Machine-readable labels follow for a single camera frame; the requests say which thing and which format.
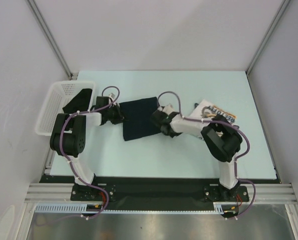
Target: cable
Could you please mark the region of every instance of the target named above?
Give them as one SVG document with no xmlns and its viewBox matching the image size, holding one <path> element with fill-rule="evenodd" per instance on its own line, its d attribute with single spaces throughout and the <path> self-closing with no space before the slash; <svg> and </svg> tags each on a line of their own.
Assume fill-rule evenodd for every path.
<svg viewBox="0 0 298 240">
<path fill-rule="evenodd" d="M 202 120 L 201 120 L 201 118 L 198 119 L 198 118 L 185 117 L 185 116 L 182 114 L 182 111 L 181 111 L 181 101 L 180 101 L 180 97 L 179 97 L 178 94 L 176 94 L 174 91 L 164 91 L 164 92 L 162 92 L 162 93 L 158 96 L 158 98 L 157 98 L 157 100 L 158 100 L 158 107 L 160 106 L 160 104 L 159 104 L 159 99 L 160 99 L 160 97 L 161 97 L 162 95 L 164 95 L 164 94 L 173 94 L 173 95 L 177 98 L 177 100 L 178 100 L 179 114 L 180 114 L 180 116 L 181 116 L 184 120 L 191 121 L 191 122 L 198 122 L 198 123 L 203 122 L 203 123 L 209 123 L 209 124 L 222 124 L 222 125 L 225 125 L 225 126 L 227 126 L 227 127 L 230 127 L 230 128 L 232 128 L 232 129 L 236 130 L 236 131 L 237 131 L 237 132 L 244 138 L 244 140 L 245 140 L 245 142 L 246 142 L 246 144 L 247 144 L 247 149 L 246 149 L 245 152 L 243 152 L 242 154 L 236 156 L 236 157 L 234 158 L 233 161 L 234 161 L 234 176 L 235 176 L 238 180 L 240 180 L 240 182 L 242 182 L 242 183 L 249 183 L 249 184 L 251 184 L 252 187 L 253 187 L 253 196 L 252 196 L 252 199 L 251 199 L 250 204 L 248 205 L 248 207 L 247 207 L 243 212 L 241 212 L 240 214 L 238 214 L 236 217 L 245 214 L 247 211 L 249 211 L 249 209 L 250 209 L 251 206 L 254 204 L 254 201 L 255 201 L 255 199 L 256 199 L 256 186 L 255 186 L 255 184 L 254 184 L 252 181 L 248 180 L 248 179 L 238 178 L 237 160 L 238 160 L 239 158 L 245 156 L 245 155 L 250 151 L 250 142 L 249 142 L 247 136 L 246 136 L 246 135 L 245 135 L 239 128 L 237 128 L 237 127 L 231 125 L 230 123 L 224 122 L 224 121 L 207 120 L 207 119 L 202 119 Z"/>
<path fill-rule="evenodd" d="M 63 216 L 63 217 L 60 217 L 56 220 L 53 220 L 53 221 L 50 221 L 50 222 L 46 222 L 46 223 L 43 223 L 43 224 L 39 224 L 37 223 L 37 218 L 34 222 L 34 225 L 37 226 L 37 227 L 44 227 L 44 226 L 49 226 L 49 225 L 53 225 L 53 224 L 56 224 L 62 220 L 65 220 L 65 219 L 69 219 L 69 218 L 74 218 L 74 217 L 82 217 L 82 215 L 78 215 L 78 214 L 72 214 L 72 215 L 67 215 L 67 216 Z"/>
<path fill-rule="evenodd" d="M 239 194 L 237 194 L 236 198 L 237 198 L 237 200 L 240 201 L 240 204 L 238 205 L 238 207 L 240 207 L 243 204 L 243 200 L 242 200 L 242 198 L 240 197 Z"/>
<path fill-rule="evenodd" d="M 101 197 L 102 197 L 102 202 L 103 202 L 102 205 L 105 205 L 106 197 L 105 197 L 104 193 L 101 191 L 99 194 L 100 194 Z"/>
<path fill-rule="evenodd" d="M 240 200 L 239 200 L 239 198 L 238 198 L 237 196 L 235 196 L 235 199 L 237 200 L 237 206 L 236 206 L 236 207 L 239 208 L 239 206 L 240 206 L 240 205 L 239 205 L 239 201 L 240 201 Z"/>
</svg>

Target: orange wire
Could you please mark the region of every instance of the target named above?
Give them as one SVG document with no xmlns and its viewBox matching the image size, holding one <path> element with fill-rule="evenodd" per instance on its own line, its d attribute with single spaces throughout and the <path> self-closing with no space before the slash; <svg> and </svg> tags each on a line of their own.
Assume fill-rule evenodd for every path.
<svg viewBox="0 0 298 240">
<path fill-rule="evenodd" d="M 102 201 L 103 201 L 103 205 L 104 205 L 106 202 L 106 197 L 103 192 L 100 192 L 99 194 L 102 196 Z"/>
<path fill-rule="evenodd" d="M 243 204 L 243 200 L 239 194 L 237 194 L 236 198 L 237 198 L 237 202 L 240 201 L 240 205 L 238 205 L 238 207 L 240 207 Z"/>
</svg>

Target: aluminum frame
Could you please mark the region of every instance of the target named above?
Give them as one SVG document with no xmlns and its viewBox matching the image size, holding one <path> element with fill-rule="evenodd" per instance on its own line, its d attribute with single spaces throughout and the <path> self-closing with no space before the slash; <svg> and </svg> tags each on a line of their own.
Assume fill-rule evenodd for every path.
<svg viewBox="0 0 298 240">
<path fill-rule="evenodd" d="M 277 154 L 271 148 L 271 146 L 272 146 L 272 140 L 270 139 L 269 134 L 268 134 L 268 132 L 269 132 L 268 131 L 268 127 L 267 127 L 266 123 L 263 120 L 262 110 L 257 105 L 257 103 L 259 101 L 258 101 L 257 94 L 255 93 L 255 86 L 254 86 L 253 81 L 250 79 L 250 76 L 247 75 L 247 79 L 248 79 L 248 84 L 249 84 L 249 88 L 250 88 L 250 91 L 251 91 L 251 95 L 252 95 L 252 98 L 253 98 L 253 101 L 254 101 L 254 104 L 255 104 L 255 108 L 257 110 L 257 113 L 258 113 L 258 116 L 259 116 L 259 119 L 260 119 L 261 128 L 262 128 L 262 131 L 264 133 L 263 134 L 264 135 L 264 139 L 265 139 L 265 141 L 267 143 L 269 154 L 271 156 L 271 160 L 272 160 L 272 163 L 273 163 L 273 166 L 274 166 L 275 174 L 277 175 L 277 178 L 281 181 L 282 179 L 281 179 L 281 176 L 280 176 L 280 173 L 279 173 L 279 167 L 277 166 L 276 161 L 275 161 L 275 159 L 277 159 Z"/>
<path fill-rule="evenodd" d="M 62 69 L 64 70 L 64 72 L 66 73 L 68 78 L 71 79 L 72 73 L 69 69 L 69 66 L 68 66 L 62 52 L 60 51 L 60 48 L 59 48 L 53 34 L 51 33 L 41 11 L 39 10 L 35 0 L 25 0 L 25 1 L 27 2 L 34 18 L 36 19 L 38 25 L 40 26 L 42 33 L 46 37 L 51 49 L 53 50 L 56 58 L 58 59 L 60 65 L 61 65 Z"/>
<path fill-rule="evenodd" d="M 29 186 L 25 203 L 89 203 L 99 204 L 98 201 L 71 201 L 73 183 L 32 183 Z M 250 184 L 246 186 L 250 197 L 254 189 Z M 298 204 L 294 189 L 291 184 L 256 184 L 256 197 L 254 204 Z"/>
<path fill-rule="evenodd" d="M 271 36 L 273 35 L 274 31 L 276 30 L 278 24 L 280 23 L 282 17 L 286 13 L 286 10 L 288 9 L 290 3 L 292 0 L 283 0 L 282 4 L 280 5 L 280 8 L 278 9 L 277 13 L 275 14 L 267 32 L 265 33 L 257 51 L 255 52 L 254 56 L 252 57 L 252 60 L 246 70 L 247 77 L 252 72 L 254 66 L 256 65 L 259 57 L 263 53 L 265 47 L 267 46 L 267 43 L 269 42 Z"/>
<path fill-rule="evenodd" d="M 67 213 L 72 204 L 99 204 L 99 201 L 71 201 L 71 191 L 73 183 L 32 183 L 29 186 L 26 198 L 25 209 L 23 211 L 22 221 L 15 240 L 24 240 L 29 234 L 31 221 L 36 206 L 46 205 L 46 203 L 58 203 L 58 206 L 64 206 L 63 213 Z M 253 194 L 253 187 L 244 184 L 250 194 Z M 256 184 L 255 205 L 285 205 L 292 231 L 296 240 L 298 240 L 298 202 L 294 189 L 291 184 Z M 214 203 L 215 211 L 120 211 L 107 210 L 104 214 L 221 214 L 220 205 L 228 204 L 227 202 Z"/>
</svg>

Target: metal floor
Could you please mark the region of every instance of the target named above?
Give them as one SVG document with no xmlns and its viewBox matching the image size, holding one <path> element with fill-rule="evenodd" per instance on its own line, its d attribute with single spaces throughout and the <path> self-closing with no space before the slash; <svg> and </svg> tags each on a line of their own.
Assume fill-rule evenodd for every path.
<svg viewBox="0 0 298 240">
<path fill-rule="evenodd" d="M 238 220 L 203 214 L 102 213 L 38 227 L 64 214 L 35 213 L 27 240 L 294 240 L 284 205 L 254 205 Z"/>
</svg>

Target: dark towel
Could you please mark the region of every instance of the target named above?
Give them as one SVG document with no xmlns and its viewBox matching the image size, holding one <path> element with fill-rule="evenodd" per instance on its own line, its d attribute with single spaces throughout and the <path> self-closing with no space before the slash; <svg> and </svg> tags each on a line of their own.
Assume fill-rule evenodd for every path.
<svg viewBox="0 0 298 240">
<path fill-rule="evenodd" d="M 66 106 L 62 108 L 63 112 L 65 114 L 73 114 L 77 111 L 87 111 L 92 93 L 92 89 L 82 89 Z"/>
<path fill-rule="evenodd" d="M 161 133 L 151 121 L 150 116 L 157 110 L 157 98 L 144 98 L 120 103 L 123 121 L 123 139 L 125 141 L 140 139 Z"/>
</svg>

